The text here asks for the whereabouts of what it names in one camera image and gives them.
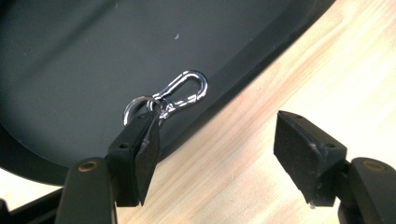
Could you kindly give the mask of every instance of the silver carabiner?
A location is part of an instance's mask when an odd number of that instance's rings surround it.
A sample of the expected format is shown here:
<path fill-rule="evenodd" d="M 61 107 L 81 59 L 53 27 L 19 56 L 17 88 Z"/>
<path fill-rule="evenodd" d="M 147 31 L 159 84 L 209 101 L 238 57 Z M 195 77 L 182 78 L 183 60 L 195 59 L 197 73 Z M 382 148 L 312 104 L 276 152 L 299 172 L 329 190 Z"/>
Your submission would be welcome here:
<path fill-rule="evenodd" d="M 180 86 L 182 86 L 186 81 L 189 79 L 195 78 L 198 80 L 200 83 L 200 90 L 198 90 L 197 93 L 187 97 L 184 100 L 173 102 L 166 97 L 174 93 Z M 201 100 L 204 98 L 206 95 L 207 91 L 207 80 L 205 76 L 197 71 L 185 71 L 182 74 L 180 74 L 175 80 L 173 80 L 169 85 L 163 89 L 162 91 L 152 95 L 152 97 L 155 100 L 158 100 L 160 102 L 164 102 L 165 108 L 162 110 L 162 113 L 160 115 L 160 119 L 168 119 L 172 113 L 180 110 L 182 107 L 187 106 L 187 105 L 192 105 L 195 104 L 197 101 Z M 147 102 L 147 109 L 148 111 L 153 111 L 153 101 L 148 101 Z"/>

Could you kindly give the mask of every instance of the wooden floor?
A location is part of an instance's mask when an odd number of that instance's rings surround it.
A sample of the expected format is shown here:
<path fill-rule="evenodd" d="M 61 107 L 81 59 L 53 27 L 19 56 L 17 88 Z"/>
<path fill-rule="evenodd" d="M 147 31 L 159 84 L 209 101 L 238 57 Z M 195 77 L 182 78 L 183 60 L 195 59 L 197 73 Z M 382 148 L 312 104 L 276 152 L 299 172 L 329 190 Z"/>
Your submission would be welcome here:
<path fill-rule="evenodd" d="M 119 223 L 338 223 L 311 208 L 273 155 L 276 112 L 300 114 L 396 167 L 396 1 L 336 3 L 238 97 L 161 162 L 144 207 Z M 16 208 L 52 190 L 0 172 Z"/>

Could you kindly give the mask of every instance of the metal clip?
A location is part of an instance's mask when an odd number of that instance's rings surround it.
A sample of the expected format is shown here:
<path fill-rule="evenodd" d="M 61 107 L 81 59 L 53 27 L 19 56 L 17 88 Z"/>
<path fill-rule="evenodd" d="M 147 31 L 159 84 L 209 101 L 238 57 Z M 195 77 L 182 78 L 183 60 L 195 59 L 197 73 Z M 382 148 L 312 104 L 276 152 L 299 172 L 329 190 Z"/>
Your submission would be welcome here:
<path fill-rule="evenodd" d="M 166 97 L 174 93 L 178 88 L 180 88 L 189 79 L 195 78 L 200 83 L 200 90 L 197 93 L 187 97 L 184 100 L 173 102 Z M 173 80 L 169 85 L 162 91 L 154 94 L 152 97 L 160 102 L 164 102 L 165 108 L 162 109 L 160 119 L 168 119 L 174 112 L 180 110 L 184 106 L 195 104 L 197 101 L 204 98 L 207 91 L 207 80 L 205 76 L 197 71 L 185 71 L 180 74 L 175 80 Z M 153 111 L 153 101 L 147 102 L 148 111 Z"/>

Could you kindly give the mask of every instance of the metal ring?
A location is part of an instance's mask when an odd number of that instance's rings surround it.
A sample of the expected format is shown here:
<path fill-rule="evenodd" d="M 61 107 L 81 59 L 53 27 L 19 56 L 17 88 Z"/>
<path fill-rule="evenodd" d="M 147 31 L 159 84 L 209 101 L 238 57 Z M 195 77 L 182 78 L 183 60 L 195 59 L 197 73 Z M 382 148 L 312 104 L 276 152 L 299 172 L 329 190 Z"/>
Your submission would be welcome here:
<path fill-rule="evenodd" d="M 156 100 L 154 97 L 152 97 L 152 96 L 145 96 L 145 95 L 144 95 L 144 96 L 136 97 L 136 98 L 134 98 L 134 99 L 131 101 L 131 103 L 129 103 L 129 104 L 125 107 L 125 110 L 124 110 L 124 113 L 123 113 L 123 118 L 122 118 L 122 120 L 123 120 L 123 125 L 124 125 L 124 126 L 127 126 L 128 123 L 129 123 L 129 117 L 130 117 L 130 114 L 131 114 L 131 110 L 132 110 L 135 106 L 140 105 L 140 104 L 145 103 L 145 102 L 153 102 L 153 103 L 155 103 L 156 105 L 159 105 L 159 106 L 160 106 L 160 108 L 159 108 L 159 109 L 160 109 L 160 110 L 159 110 L 159 113 L 162 113 L 162 112 L 163 112 L 161 102 L 158 101 L 158 100 Z"/>

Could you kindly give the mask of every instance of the key ring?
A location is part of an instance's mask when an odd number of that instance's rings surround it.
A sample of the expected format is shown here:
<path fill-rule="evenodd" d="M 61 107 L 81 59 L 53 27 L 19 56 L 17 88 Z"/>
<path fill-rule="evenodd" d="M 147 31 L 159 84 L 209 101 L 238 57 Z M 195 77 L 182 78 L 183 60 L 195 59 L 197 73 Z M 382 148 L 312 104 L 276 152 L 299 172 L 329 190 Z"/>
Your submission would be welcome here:
<path fill-rule="evenodd" d="M 172 95 L 178 88 L 180 88 L 184 83 L 186 83 L 190 79 L 196 79 L 200 84 L 200 90 L 193 95 L 185 98 L 184 100 L 173 102 L 166 98 L 169 95 Z M 185 106 L 193 105 L 200 100 L 202 100 L 207 91 L 207 80 L 206 77 L 198 72 L 198 71 L 185 71 L 180 74 L 175 80 L 169 83 L 168 86 L 165 87 L 162 91 L 152 95 L 152 96 L 139 96 L 131 101 L 124 110 L 123 113 L 123 124 L 126 126 L 129 123 L 129 117 L 132 111 L 132 108 L 146 101 L 146 108 L 148 112 L 154 110 L 154 104 L 158 105 L 160 113 L 160 127 L 163 125 L 166 119 L 168 119 L 173 113 L 182 109 Z"/>

